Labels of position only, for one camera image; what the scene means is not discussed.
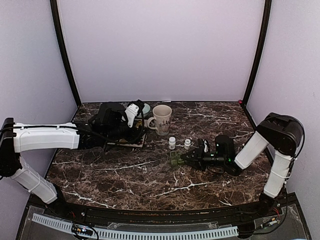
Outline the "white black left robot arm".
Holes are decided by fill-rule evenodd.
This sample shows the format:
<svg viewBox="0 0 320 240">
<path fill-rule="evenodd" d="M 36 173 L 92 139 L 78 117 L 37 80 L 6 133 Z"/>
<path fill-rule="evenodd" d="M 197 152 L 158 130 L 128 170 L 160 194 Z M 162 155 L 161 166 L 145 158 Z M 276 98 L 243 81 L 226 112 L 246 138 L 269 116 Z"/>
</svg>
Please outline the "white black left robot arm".
<svg viewBox="0 0 320 240">
<path fill-rule="evenodd" d="M 143 115 L 141 100 L 124 106 L 104 102 L 98 113 L 87 121 L 61 124 L 16 123 L 12 117 L 4 120 L 0 130 L 0 176 L 11 178 L 28 192 L 39 197 L 60 218 L 71 213 L 60 188 L 45 180 L 22 158 L 21 153 L 32 150 L 87 150 L 139 143 L 144 125 L 135 126 L 137 116 Z"/>
</svg>

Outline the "white pill bottle orange label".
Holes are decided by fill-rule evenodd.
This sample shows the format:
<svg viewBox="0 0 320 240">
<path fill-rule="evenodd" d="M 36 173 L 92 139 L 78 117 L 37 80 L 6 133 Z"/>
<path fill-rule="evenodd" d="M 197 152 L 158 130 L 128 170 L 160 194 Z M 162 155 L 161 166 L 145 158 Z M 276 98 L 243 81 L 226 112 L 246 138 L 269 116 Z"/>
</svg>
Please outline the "white pill bottle orange label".
<svg viewBox="0 0 320 240">
<path fill-rule="evenodd" d="M 174 150 L 176 148 L 176 138 L 171 136 L 169 139 L 168 139 L 168 148 L 170 150 Z"/>
</svg>

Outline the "green weekly pill organizer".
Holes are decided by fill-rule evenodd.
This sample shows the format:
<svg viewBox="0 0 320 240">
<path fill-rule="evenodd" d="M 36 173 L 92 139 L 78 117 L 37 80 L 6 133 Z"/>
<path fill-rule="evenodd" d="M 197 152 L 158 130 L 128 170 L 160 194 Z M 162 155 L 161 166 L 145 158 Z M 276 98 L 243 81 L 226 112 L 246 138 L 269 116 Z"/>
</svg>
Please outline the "green weekly pill organizer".
<svg viewBox="0 0 320 240">
<path fill-rule="evenodd" d="M 181 154 L 177 151 L 170 151 L 170 163 L 173 167 L 181 166 L 185 164 L 185 161 L 181 158 Z"/>
</svg>

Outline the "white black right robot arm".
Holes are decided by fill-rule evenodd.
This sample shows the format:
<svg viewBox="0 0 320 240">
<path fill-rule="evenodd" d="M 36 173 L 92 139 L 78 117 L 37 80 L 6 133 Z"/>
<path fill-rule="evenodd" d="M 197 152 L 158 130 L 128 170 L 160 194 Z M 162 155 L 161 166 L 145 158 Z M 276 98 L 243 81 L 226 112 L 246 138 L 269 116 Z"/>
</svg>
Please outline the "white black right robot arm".
<svg viewBox="0 0 320 240">
<path fill-rule="evenodd" d="M 218 168 L 222 173 L 238 177 L 254 160 L 266 150 L 273 150 L 268 180 L 255 205 L 255 214 L 266 217 L 275 208 L 275 201 L 286 181 L 290 178 L 294 162 L 305 144 L 303 124 L 293 116 L 269 113 L 255 128 L 254 133 L 236 153 L 231 137 L 221 134 L 215 140 L 215 150 L 209 142 L 199 138 L 198 147 L 184 153 L 180 159 L 184 164 L 205 171 Z"/>
</svg>

